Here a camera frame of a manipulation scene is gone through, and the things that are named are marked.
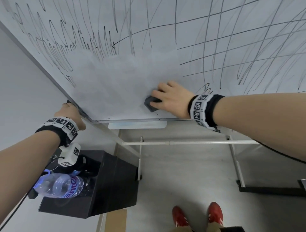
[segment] wristband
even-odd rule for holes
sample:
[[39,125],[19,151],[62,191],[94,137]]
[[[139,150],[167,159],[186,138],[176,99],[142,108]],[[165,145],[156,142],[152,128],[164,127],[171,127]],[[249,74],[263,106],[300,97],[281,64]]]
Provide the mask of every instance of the wristband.
[[204,126],[216,132],[217,124],[213,120],[213,111],[218,101],[224,96],[218,94],[198,95],[191,99],[188,105],[190,118],[200,126]]
[[50,130],[57,133],[61,139],[59,146],[67,147],[77,136],[79,128],[77,124],[70,118],[54,117],[40,125],[36,132],[43,130]]

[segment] whiteboard frame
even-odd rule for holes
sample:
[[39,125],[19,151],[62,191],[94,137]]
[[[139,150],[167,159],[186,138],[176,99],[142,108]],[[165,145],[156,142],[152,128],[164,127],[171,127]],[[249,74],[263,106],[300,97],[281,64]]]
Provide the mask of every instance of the whiteboard frame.
[[[23,51],[24,54],[49,78],[49,80],[67,97],[67,99],[78,106],[71,96],[54,80],[54,78],[45,70],[45,68],[32,56],[32,54],[22,45],[22,43],[10,32],[10,30],[0,21],[0,29],[2,29],[7,36]],[[82,117],[86,118],[92,123],[109,123],[109,122],[151,122],[151,121],[179,121],[179,118],[145,118],[145,119],[122,119],[122,120],[92,120],[82,108],[79,108],[79,112]]]

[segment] hand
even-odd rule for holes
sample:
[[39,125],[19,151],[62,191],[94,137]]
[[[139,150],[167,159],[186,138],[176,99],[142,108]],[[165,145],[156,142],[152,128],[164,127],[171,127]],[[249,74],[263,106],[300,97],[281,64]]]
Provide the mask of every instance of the hand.
[[64,103],[62,108],[54,114],[54,117],[66,117],[72,119],[76,124],[79,130],[85,130],[86,125],[82,121],[79,110],[71,103]]
[[151,95],[162,102],[150,102],[151,106],[168,111],[179,118],[190,119],[188,104],[194,97],[192,92],[172,80],[168,81],[168,84],[159,83],[158,89],[160,91],[153,90]]

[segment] person's left arm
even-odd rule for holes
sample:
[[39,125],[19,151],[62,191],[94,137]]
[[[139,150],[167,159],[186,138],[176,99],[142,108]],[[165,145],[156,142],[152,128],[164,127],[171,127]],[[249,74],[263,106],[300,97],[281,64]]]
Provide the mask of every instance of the person's left arm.
[[[86,128],[71,103],[63,104],[54,116],[72,119],[79,130]],[[0,223],[33,186],[59,144],[57,133],[44,130],[0,151]]]

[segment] floor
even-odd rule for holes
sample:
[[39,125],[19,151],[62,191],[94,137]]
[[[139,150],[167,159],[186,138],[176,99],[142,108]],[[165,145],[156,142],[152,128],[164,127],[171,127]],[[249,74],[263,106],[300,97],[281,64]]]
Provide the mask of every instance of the floor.
[[[168,122],[165,129],[123,130],[125,141],[224,140],[224,135],[191,121]],[[246,184],[289,187],[306,177],[306,167],[265,148],[237,147]],[[241,193],[228,145],[143,146],[142,176],[137,205],[128,208],[127,232],[169,231],[174,228],[171,210],[179,205],[193,229],[205,231],[206,210],[216,201],[225,226],[243,226],[247,232],[303,231],[306,199]],[[132,155],[118,156],[137,163]]]

